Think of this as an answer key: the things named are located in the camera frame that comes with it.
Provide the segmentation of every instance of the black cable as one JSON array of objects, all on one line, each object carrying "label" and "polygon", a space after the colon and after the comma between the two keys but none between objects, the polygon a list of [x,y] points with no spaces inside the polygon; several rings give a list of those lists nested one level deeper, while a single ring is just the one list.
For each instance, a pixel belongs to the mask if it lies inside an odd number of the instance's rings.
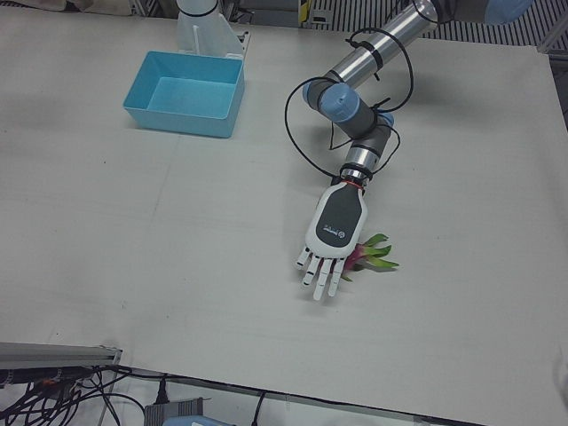
[{"label": "black cable", "polygon": [[118,417],[118,414],[116,413],[116,410],[114,410],[114,406],[113,403],[110,402],[110,399],[108,398],[108,396],[105,393],[105,388],[102,387],[103,384],[103,374],[101,372],[97,372],[97,377],[99,378],[99,386],[97,387],[97,390],[100,393],[100,396],[103,398],[103,401],[105,402],[105,406],[106,408],[108,408],[108,411],[110,412],[110,414],[113,416],[114,422],[116,423],[116,426],[121,426],[121,420]]},{"label": "black cable", "polygon": [[390,8],[389,14],[384,19],[384,23],[386,24],[389,20],[391,20],[393,13],[397,10],[398,6],[402,3],[402,0],[397,0],[397,2]]},{"label": "black cable", "polygon": [[166,377],[163,376],[160,379],[160,386],[158,388],[158,396],[154,402],[154,405],[157,404],[168,404],[170,400],[168,399],[168,392],[166,391]]},{"label": "black cable", "polygon": [[393,131],[395,135],[397,135],[397,145],[394,147],[394,149],[392,150],[392,152],[390,153],[390,155],[387,157],[387,159],[384,161],[383,165],[381,167],[379,167],[377,170],[375,170],[373,172],[373,175],[376,175],[379,171],[381,171],[382,169],[384,169],[386,167],[386,165],[389,163],[389,161],[391,160],[392,156],[398,151],[398,149],[400,148],[400,133],[397,132],[397,130],[388,125],[388,124],[377,124],[377,127],[386,127],[387,129],[390,129],[390,131]]},{"label": "black cable", "polygon": [[[353,47],[357,46],[357,43],[353,41],[353,37],[357,36],[358,34],[361,34],[363,32],[366,31],[372,31],[375,33],[380,33],[383,34],[385,36],[388,36],[394,43],[397,44],[398,48],[400,49],[400,51],[402,52],[402,54],[405,57],[406,60],[406,65],[408,67],[408,79],[409,79],[409,87],[408,87],[408,93],[406,94],[405,98],[395,107],[392,108],[387,108],[387,109],[383,109],[381,108],[381,112],[382,113],[392,113],[393,111],[397,111],[398,109],[402,108],[404,105],[406,105],[406,103],[408,102],[408,100],[412,97],[412,94],[414,92],[414,70],[412,67],[412,62],[410,61],[410,56],[408,56],[408,52],[406,51],[406,47],[404,44],[402,44],[402,42],[400,40],[398,40],[397,37],[395,37],[394,35],[392,35],[391,33],[389,33],[388,31],[385,31],[382,28],[377,28],[377,27],[364,27],[361,29],[358,29],[357,31],[355,31],[353,34],[351,34],[351,36],[346,39],[345,41],[350,44]],[[374,104],[372,106],[373,109],[378,109],[379,107],[381,107],[385,102],[387,102],[390,99],[385,99],[382,100],[381,102],[378,102],[376,104]]]},{"label": "black cable", "polygon": [[447,24],[448,22],[452,22],[453,20],[455,20],[455,10],[457,9],[457,2],[455,2],[454,4],[455,4],[454,10],[449,11],[450,12],[450,18],[448,18],[447,20],[439,21],[439,20],[431,20],[426,15],[424,15],[422,12],[420,12],[418,10],[418,4],[416,4],[416,0],[412,0],[412,5],[414,6],[416,13],[418,13],[418,15],[420,15],[420,17],[423,20],[427,20],[428,22],[431,22],[432,24],[436,24],[436,25],[444,25],[444,24]]},{"label": "black cable", "polygon": [[266,392],[262,392],[260,394],[260,398],[258,399],[258,404],[256,404],[255,417],[252,419],[252,423],[250,424],[250,426],[258,426],[258,415],[260,414],[260,406],[263,404],[265,396]]},{"label": "black cable", "polygon": [[304,80],[303,82],[301,82],[300,84],[298,84],[288,95],[288,98],[286,99],[286,105],[284,106],[284,126],[286,126],[286,132],[288,134],[288,137],[290,138],[290,141],[292,142],[292,145],[294,145],[294,148],[296,149],[296,151],[298,153],[300,153],[300,155],[303,156],[303,158],[312,165],[313,168],[315,168],[316,170],[320,171],[321,173],[323,173],[324,175],[329,176],[330,178],[336,178],[337,175],[322,169],[319,165],[317,165],[315,162],[312,161],[312,159],[310,159],[310,157],[308,157],[304,151],[302,151],[302,148],[300,148],[300,146],[298,146],[298,144],[296,143],[296,141],[294,140],[294,137],[292,136],[292,132],[290,131],[290,127],[288,125],[288,107],[290,105],[290,100],[294,97],[294,95],[300,90],[302,89],[307,83],[311,83],[311,82],[315,82],[318,80],[323,80],[323,81],[328,81],[331,83],[337,83],[335,80],[329,78],[329,77],[312,77],[312,78],[308,78],[307,80]]}]

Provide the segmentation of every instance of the power cord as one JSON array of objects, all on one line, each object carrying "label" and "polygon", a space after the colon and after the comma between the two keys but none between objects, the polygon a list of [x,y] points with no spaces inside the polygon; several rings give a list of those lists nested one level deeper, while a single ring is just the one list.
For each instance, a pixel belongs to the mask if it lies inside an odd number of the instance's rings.
[{"label": "power cord", "polygon": [[260,406],[263,404],[265,396],[266,392],[262,392],[260,394],[260,398],[258,399],[258,404],[256,404],[255,417],[252,419],[252,423],[250,424],[250,426],[258,426],[258,415],[260,414]]},{"label": "power cord", "polygon": [[160,387],[158,388],[158,396],[154,402],[154,405],[158,404],[168,404],[170,400],[168,399],[168,392],[166,391],[166,375],[160,379]]}]

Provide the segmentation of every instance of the silver arm segment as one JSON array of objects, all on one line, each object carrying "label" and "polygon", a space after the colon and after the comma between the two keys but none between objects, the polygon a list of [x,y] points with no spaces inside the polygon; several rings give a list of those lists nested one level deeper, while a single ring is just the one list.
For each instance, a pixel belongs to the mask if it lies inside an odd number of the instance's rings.
[{"label": "silver arm segment", "polygon": [[[405,46],[425,32],[434,29],[436,27],[434,22],[438,21],[438,12],[431,0],[416,0],[415,3],[418,12],[414,5],[410,4],[394,20],[383,27],[384,31],[392,34]],[[326,77],[343,81],[352,88],[356,88],[400,53],[400,48],[395,41],[384,34],[371,35],[367,43],[375,49],[375,55],[370,51],[370,46],[369,49],[358,47],[331,68]],[[376,54],[381,58],[378,64],[375,59]]]}]

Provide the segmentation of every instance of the table surface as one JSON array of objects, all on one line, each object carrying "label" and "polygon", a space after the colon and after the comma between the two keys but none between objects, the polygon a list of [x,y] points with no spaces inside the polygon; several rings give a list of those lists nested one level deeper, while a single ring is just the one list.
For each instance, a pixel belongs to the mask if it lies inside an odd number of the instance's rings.
[{"label": "table surface", "polygon": [[[327,187],[283,105],[350,47],[249,29],[233,137],[139,129],[122,101],[174,20],[3,8],[0,341],[115,345],[136,367],[402,412],[564,424],[568,137],[534,48],[418,40],[403,144],[363,237],[395,272],[312,300],[294,262]],[[360,88],[405,94],[404,60]],[[328,123],[292,104],[330,169]]]}]

